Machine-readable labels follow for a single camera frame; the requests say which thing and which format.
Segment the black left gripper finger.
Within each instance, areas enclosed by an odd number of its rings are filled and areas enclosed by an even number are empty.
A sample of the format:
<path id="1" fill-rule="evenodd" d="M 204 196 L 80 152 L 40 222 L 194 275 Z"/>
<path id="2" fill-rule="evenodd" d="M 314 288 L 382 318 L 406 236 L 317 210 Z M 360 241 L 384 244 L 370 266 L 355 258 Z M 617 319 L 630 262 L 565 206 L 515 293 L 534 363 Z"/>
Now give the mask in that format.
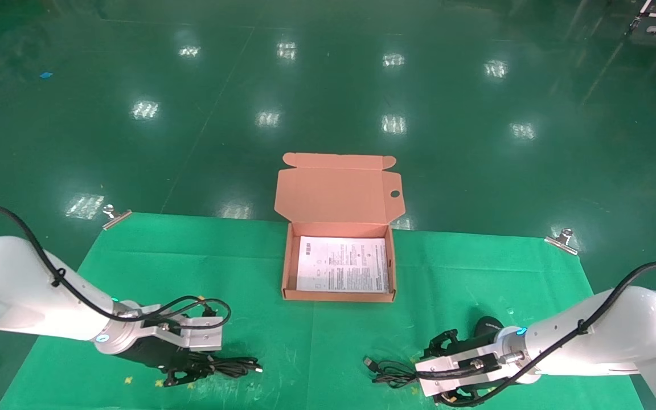
<path id="1" fill-rule="evenodd" d="M 188 371 L 190 372 L 216 372 L 216 356 L 211 352 L 189 352 Z"/>
<path id="2" fill-rule="evenodd" d="M 193 370 L 180 371 L 177 369 L 166 369 L 165 367 L 159 368 L 162 373 L 162 378 L 156 380 L 156 387 L 176 387 L 179 385 L 188 385 L 199 379 L 199 373 Z"/>

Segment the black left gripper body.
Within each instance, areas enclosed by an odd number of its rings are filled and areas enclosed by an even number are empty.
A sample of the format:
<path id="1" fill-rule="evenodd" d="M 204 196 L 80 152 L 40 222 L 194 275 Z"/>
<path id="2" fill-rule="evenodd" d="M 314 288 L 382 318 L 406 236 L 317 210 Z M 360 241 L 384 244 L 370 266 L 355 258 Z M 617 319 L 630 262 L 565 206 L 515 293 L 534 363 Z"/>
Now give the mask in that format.
<path id="1" fill-rule="evenodd" d="M 185 371 L 190 363 L 189 353 L 188 350 L 164 340 L 136 340 L 129 348 L 115 356 L 166 374 Z"/>

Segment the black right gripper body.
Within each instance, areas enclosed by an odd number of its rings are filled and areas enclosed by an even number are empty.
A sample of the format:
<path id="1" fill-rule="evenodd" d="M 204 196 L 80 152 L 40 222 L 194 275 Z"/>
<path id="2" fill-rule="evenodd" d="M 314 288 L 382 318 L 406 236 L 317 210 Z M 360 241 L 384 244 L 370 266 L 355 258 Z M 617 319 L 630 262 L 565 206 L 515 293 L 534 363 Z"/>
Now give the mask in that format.
<path id="1" fill-rule="evenodd" d="M 457 352 L 469 352 L 492 345 L 503 328 L 503 324 L 495 317 L 481 317 L 477 320 L 471 337 L 457 343 Z"/>

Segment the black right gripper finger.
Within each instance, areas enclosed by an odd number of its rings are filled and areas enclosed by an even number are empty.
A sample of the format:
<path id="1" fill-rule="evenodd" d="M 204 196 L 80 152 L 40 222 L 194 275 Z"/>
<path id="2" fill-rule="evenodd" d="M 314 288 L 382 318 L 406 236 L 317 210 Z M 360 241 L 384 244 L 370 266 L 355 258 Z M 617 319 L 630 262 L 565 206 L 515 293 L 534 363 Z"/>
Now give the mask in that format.
<path id="1" fill-rule="evenodd" d="M 495 387 L 490 388 L 462 388 L 438 393 L 434 396 L 435 407 L 476 407 L 485 402 L 485 396 L 494 392 Z"/>
<path id="2" fill-rule="evenodd" d="M 439 356 L 455 355 L 458 352 L 458 330 L 450 329 L 440 333 L 429 341 L 427 359 Z"/>

